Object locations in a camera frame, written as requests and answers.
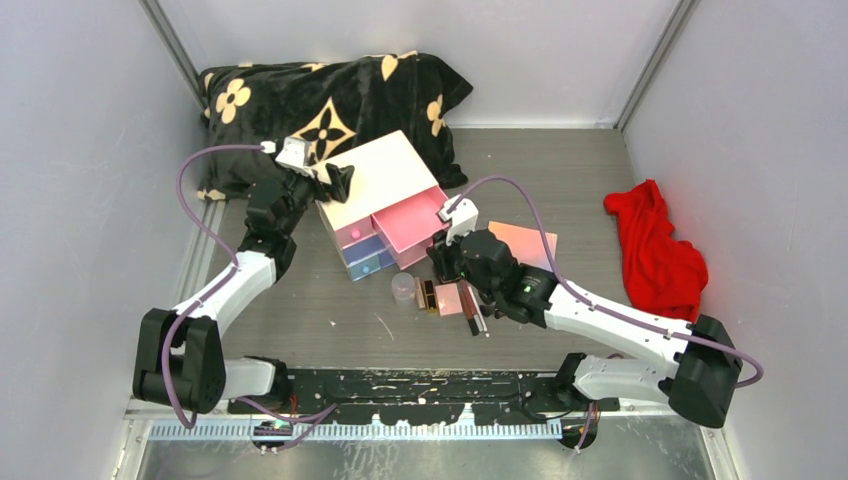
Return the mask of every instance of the drawer organizer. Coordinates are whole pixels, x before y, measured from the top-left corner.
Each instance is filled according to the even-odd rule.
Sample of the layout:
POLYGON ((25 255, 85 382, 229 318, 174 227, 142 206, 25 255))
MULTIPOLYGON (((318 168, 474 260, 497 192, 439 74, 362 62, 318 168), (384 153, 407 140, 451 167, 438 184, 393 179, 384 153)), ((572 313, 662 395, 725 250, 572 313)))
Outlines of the drawer organizer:
MULTIPOLYGON (((391 265, 403 270, 424 258, 433 234, 447 228, 437 212, 447 196, 402 132, 333 157, 355 167, 345 203, 318 202, 352 280, 391 265)), ((313 168, 327 181, 326 162, 313 168)))

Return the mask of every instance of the pink drawer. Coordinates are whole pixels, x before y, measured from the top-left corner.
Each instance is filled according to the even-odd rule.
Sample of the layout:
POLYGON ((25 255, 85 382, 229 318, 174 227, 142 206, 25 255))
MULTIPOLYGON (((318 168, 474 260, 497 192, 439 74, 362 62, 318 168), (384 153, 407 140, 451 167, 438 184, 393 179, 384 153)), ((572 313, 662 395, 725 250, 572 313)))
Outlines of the pink drawer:
POLYGON ((336 241, 340 247, 345 248, 372 235, 374 235, 374 226, 371 223, 371 217, 365 217, 336 230, 336 241))
POLYGON ((422 258, 427 256, 427 247, 433 245, 433 239, 428 238, 427 240, 422 241, 421 243, 415 244, 411 247, 408 247, 406 250, 402 252, 398 252, 392 247, 389 243, 389 240, 386 238, 385 234, 381 230, 377 230, 377 235, 380 237, 380 240, 386 244, 386 251, 392 256, 397 263, 398 268, 401 270, 406 269, 412 264, 418 262, 422 258))
POLYGON ((383 243, 395 252, 421 248, 422 242, 430 241, 434 233, 447 228, 437 215, 446 200, 439 187, 432 187, 371 215, 374 228, 382 235, 383 243))
POLYGON ((406 250, 404 250, 400 253, 393 251, 391 247, 389 247, 388 250, 389 250, 389 253, 393 254, 392 256, 394 257, 395 262, 397 262, 398 268, 403 270, 406 267, 409 267, 412 264, 421 260, 422 258, 426 257, 427 256, 427 247, 430 247, 432 245, 433 245, 433 239, 430 238, 430 239, 424 240, 423 242, 419 243, 418 245, 414 245, 410 248, 407 248, 406 250))

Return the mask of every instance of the red cloth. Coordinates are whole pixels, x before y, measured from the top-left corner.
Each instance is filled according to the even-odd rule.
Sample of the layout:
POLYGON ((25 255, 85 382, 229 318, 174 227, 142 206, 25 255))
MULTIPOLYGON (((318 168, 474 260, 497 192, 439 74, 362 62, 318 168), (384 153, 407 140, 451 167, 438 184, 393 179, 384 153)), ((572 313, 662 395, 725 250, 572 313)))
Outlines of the red cloth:
POLYGON ((624 287, 635 308, 694 322, 707 286, 704 257, 689 242, 671 237, 674 225, 657 183, 611 193, 604 208, 618 217, 624 287))

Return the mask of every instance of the white cable connector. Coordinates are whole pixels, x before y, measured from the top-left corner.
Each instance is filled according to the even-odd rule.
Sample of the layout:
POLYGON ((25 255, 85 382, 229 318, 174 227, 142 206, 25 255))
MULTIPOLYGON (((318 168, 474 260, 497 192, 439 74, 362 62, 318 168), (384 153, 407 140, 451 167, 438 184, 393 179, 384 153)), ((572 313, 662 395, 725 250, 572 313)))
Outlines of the white cable connector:
POLYGON ((308 167, 311 148, 312 144, 302 138, 286 137, 283 140, 283 149, 280 150, 274 162, 303 176, 315 177, 315 171, 308 167))
POLYGON ((271 140, 265 140, 264 142, 259 142, 259 145, 262 146, 262 153, 267 153, 267 154, 277 153, 277 142, 272 142, 271 140))
POLYGON ((445 223, 450 223, 448 236, 445 240, 447 245, 452 244, 454 238, 464 237, 477 228, 477 215, 480 212, 471 200, 463 198, 456 209, 448 213, 448 208, 456 202, 457 198, 459 198, 459 195, 448 199, 442 205, 442 209, 439 210, 439 218, 445 223))

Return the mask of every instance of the beige flower pattern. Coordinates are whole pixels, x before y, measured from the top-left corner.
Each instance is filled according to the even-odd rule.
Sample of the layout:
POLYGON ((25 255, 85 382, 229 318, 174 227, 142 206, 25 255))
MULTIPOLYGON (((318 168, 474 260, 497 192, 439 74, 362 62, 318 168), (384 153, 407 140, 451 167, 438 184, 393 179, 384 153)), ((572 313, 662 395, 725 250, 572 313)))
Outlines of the beige flower pattern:
POLYGON ((224 195, 223 192, 212 189, 212 190, 198 190, 197 191, 197 198, 199 198, 201 200, 218 201, 218 200, 226 200, 227 196, 224 195))
POLYGON ((327 99, 324 108, 315 115, 311 122, 293 134, 312 143, 312 151, 315 152, 315 160, 321 161, 329 157, 333 150, 344 143, 356 132, 349 129, 342 122, 333 105, 333 97, 327 99))
POLYGON ((227 91, 218 95, 215 111, 221 114, 221 121, 228 124, 236 118, 236 109, 250 100, 250 88, 244 86, 244 80, 234 78, 227 84, 227 91))
POLYGON ((203 77, 203 88, 205 88, 207 92, 209 91, 209 82, 212 81, 212 77, 214 76, 215 72, 209 72, 205 77, 203 77))
POLYGON ((427 105, 427 118, 433 122, 433 127, 430 129, 430 133, 432 133, 434 137, 438 137, 439 130, 445 126, 445 120, 442 118, 442 101, 442 95, 440 94, 436 100, 427 105))
POLYGON ((304 65, 301 65, 301 68, 308 68, 309 71, 314 72, 315 70, 320 70, 320 69, 322 69, 326 66, 327 66, 326 63, 307 63, 307 64, 304 64, 304 65))
POLYGON ((380 72, 383 74, 383 81, 387 81, 389 77, 395 73, 395 69, 398 65, 398 60, 403 60, 407 57, 412 57, 418 55, 417 50, 412 50, 411 52, 406 52, 403 55, 394 56, 394 55, 383 55, 383 61, 380 62, 380 72))

